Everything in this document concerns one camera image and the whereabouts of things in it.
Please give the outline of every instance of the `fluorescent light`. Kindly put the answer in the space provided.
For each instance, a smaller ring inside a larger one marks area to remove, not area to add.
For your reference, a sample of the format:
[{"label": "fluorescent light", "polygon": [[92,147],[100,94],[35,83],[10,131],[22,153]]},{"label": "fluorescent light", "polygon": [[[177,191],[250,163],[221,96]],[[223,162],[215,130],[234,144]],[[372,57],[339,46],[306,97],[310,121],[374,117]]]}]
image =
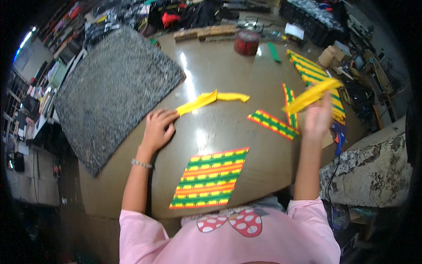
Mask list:
[{"label": "fluorescent light", "polygon": [[16,51],[15,57],[13,58],[13,62],[15,62],[16,57],[18,57],[19,51],[21,51],[21,49],[18,49],[18,51]]},{"label": "fluorescent light", "polygon": [[32,32],[29,32],[27,34],[27,36],[25,37],[24,41],[22,41],[21,45],[19,46],[20,48],[22,48],[25,45],[25,42],[29,39],[29,37],[31,36]]}]

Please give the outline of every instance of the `glossy table surface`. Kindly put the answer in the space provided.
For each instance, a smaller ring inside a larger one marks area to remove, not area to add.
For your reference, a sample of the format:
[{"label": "glossy table surface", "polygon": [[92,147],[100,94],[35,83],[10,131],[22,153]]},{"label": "glossy table surface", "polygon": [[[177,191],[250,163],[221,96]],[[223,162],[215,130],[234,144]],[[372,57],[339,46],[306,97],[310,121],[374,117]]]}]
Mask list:
[{"label": "glossy table surface", "polygon": [[[276,44],[282,63],[273,61],[266,43],[260,43],[255,57],[243,57],[233,49],[233,41],[200,43],[196,40],[175,43],[172,35],[158,39],[162,51],[175,60],[186,74],[186,79],[164,98],[155,109],[174,109],[193,101],[201,93],[220,92],[250,95],[248,102],[216,101],[180,117],[175,122],[176,133],[162,149],[155,161],[152,175],[152,215],[172,218],[206,213],[233,207],[266,196],[292,184],[298,163],[300,137],[293,141],[262,127],[246,117],[262,109],[284,122],[287,117],[281,108],[284,94],[281,84],[299,95],[304,84],[285,56],[293,45]],[[321,53],[299,52],[311,60]],[[350,106],[344,106],[347,115],[349,144],[363,133]],[[116,218],[119,216],[124,185],[143,138],[145,122],[128,135],[107,165],[94,179],[80,165],[81,191],[87,213]],[[213,152],[249,147],[243,170],[227,205],[195,209],[169,209],[173,194],[190,157]],[[334,159],[335,144],[323,150],[322,164]]]}]

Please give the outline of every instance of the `person's hand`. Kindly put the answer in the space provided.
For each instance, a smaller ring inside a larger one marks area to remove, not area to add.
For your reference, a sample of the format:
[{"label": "person's hand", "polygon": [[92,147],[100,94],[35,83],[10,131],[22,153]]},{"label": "person's hand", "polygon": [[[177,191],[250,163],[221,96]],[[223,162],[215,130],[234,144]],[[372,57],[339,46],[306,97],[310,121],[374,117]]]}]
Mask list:
[{"label": "person's hand", "polygon": [[146,128],[140,148],[151,153],[162,148],[174,134],[173,122],[179,116],[176,110],[159,109],[149,112],[146,115]]},{"label": "person's hand", "polygon": [[322,140],[331,124],[331,93],[325,92],[322,105],[315,102],[305,111],[303,136]]}]

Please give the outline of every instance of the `black electric cable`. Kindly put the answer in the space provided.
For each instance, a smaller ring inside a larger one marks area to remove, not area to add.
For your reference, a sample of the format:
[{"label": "black electric cable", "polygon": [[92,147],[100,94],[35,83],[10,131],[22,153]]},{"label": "black electric cable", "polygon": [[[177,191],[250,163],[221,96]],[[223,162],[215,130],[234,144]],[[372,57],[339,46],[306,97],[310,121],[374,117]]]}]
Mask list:
[{"label": "black electric cable", "polygon": [[338,169],[338,165],[339,164],[340,164],[340,156],[338,157],[337,167],[335,168],[335,171],[331,175],[330,182],[328,183],[328,187],[327,187],[327,196],[328,196],[328,199],[330,200],[331,206],[333,205],[333,203],[331,202],[331,197],[330,197],[330,187],[331,187],[331,182],[333,181],[334,175],[337,172],[337,169]]}]

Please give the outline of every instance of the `green fabric strip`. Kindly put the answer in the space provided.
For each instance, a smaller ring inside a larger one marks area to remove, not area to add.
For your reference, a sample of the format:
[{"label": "green fabric strip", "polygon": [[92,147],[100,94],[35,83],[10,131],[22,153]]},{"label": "green fabric strip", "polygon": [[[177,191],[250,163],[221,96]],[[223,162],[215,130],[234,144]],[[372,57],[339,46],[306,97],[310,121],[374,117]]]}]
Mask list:
[{"label": "green fabric strip", "polygon": [[291,94],[291,91],[292,90],[290,90],[289,88],[287,88],[287,86],[284,86],[284,88],[286,89],[287,101],[289,103],[293,102],[293,97],[292,97],[292,94]]},{"label": "green fabric strip", "polygon": [[335,94],[331,94],[331,97],[340,101],[340,97],[336,96]]},{"label": "green fabric strip", "polygon": [[307,74],[307,73],[304,73],[303,71],[299,71],[299,73],[300,73],[301,75],[306,75],[306,76],[308,76],[308,77],[310,77],[310,78],[313,78],[313,79],[315,79],[315,80],[317,80],[317,81],[320,81],[320,82],[322,82],[322,81],[323,81],[323,79],[320,79],[320,78],[318,78],[318,77],[315,77],[315,76],[310,75],[310,74]]},{"label": "green fabric strip", "polygon": [[270,48],[271,55],[273,56],[273,60],[280,63],[279,55],[277,54],[276,48],[274,47],[274,44],[271,42],[268,42],[268,47]]},{"label": "green fabric strip", "polygon": [[204,164],[213,164],[213,163],[220,163],[220,162],[225,162],[225,161],[235,161],[238,159],[245,159],[246,155],[248,153],[242,153],[242,154],[236,154],[236,155],[231,155],[228,157],[220,157],[220,158],[210,158],[209,160],[206,161],[189,161],[189,163],[187,164],[187,167],[192,167],[192,166],[198,166],[198,165],[204,165]]},{"label": "green fabric strip", "polygon": [[342,111],[343,113],[345,113],[343,109],[341,109],[340,107],[336,106],[335,104],[331,104],[331,106],[334,107],[334,108],[336,108],[336,109],[338,109],[338,110],[340,110],[340,111]]},{"label": "green fabric strip", "polygon": [[179,183],[179,187],[184,187],[184,186],[192,186],[192,185],[196,185],[196,184],[207,184],[210,182],[219,182],[219,181],[230,181],[230,180],[234,180],[237,177],[239,177],[239,173],[230,173],[228,175],[224,175],[224,176],[220,176],[217,178],[212,178],[212,179],[204,179],[204,180],[193,180],[193,181],[183,181]]},{"label": "green fabric strip", "polygon": [[282,130],[284,133],[289,134],[289,135],[291,135],[292,137],[297,136],[297,134],[296,134],[296,133],[294,133],[294,132],[292,132],[292,131],[288,130],[287,128],[285,128],[285,127],[283,127],[283,126],[279,125],[278,123],[273,122],[272,120],[270,120],[270,119],[268,119],[268,118],[263,117],[263,116],[262,116],[262,115],[260,115],[260,114],[254,113],[252,116],[255,116],[255,117],[259,118],[259,120],[261,120],[261,121],[265,121],[265,122],[269,123],[270,125],[273,125],[273,126],[277,127],[279,130]]},{"label": "green fabric strip", "polygon": [[328,77],[328,74],[327,74],[326,72],[324,72],[325,74],[323,74],[323,73],[318,72],[318,71],[316,71],[316,70],[314,70],[314,69],[311,69],[311,68],[309,68],[309,67],[306,67],[305,65],[303,65],[302,63],[299,63],[299,62],[297,62],[297,61],[294,61],[294,62],[293,62],[293,64],[294,64],[294,65],[299,64],[301,67],[304,67],[305,69],[308,69],[308,70],[310,70],[310,71],[313,71],[313,72],[315,72],[315,73],[317,73],[317,74],[319,74],[319,75],[322,75],[322,76],[324,76],[324,77]]},{"label": "green fabric strip", "polygon": [[294,114],[291,114],[291,115],[290,115],[290,120],[291,120],[291,122],[292,122],[292,127],[294,127],[294,128],[298,128],[297,123],[296,123],[296,117],[295,117],[295,115],[294,115]]},{"label": "green fabric strip", "polygon": [[214,201],[214,200],[218,201],[221,199],[230,199],[231,195],[232,195],[231,193],[224,193],[221,195],[210,196],[210,197],[197,197],[197,198],[184,198],[184,199],[173,198],[173,201],[171,201],[171,203],[177,204],[177,203],[197,203],[199,201],[204,201],[204,202]]}]

